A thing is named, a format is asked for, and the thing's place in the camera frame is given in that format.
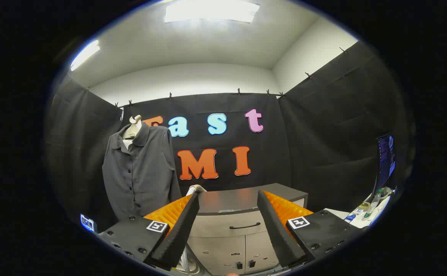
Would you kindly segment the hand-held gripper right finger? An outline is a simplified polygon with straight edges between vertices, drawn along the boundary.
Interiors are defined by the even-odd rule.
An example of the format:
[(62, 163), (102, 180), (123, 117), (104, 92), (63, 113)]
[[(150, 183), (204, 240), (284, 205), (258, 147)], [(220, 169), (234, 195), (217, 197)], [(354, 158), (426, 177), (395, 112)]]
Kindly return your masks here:
[(312, 212), (265, 190), (258, 191), (257, 205), (283, 267), (332, 256), (364, 233), (330, 211)]

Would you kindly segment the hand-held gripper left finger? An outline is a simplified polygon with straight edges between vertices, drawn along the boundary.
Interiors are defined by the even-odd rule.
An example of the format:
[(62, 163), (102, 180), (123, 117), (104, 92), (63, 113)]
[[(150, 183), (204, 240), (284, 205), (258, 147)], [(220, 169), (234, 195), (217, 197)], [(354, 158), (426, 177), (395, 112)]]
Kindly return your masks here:
[(148, 215), (131, 215), (98, 238), (136, 263), (170, 271), (185, 251), (198, 212), (198, 194), (193, 193)]

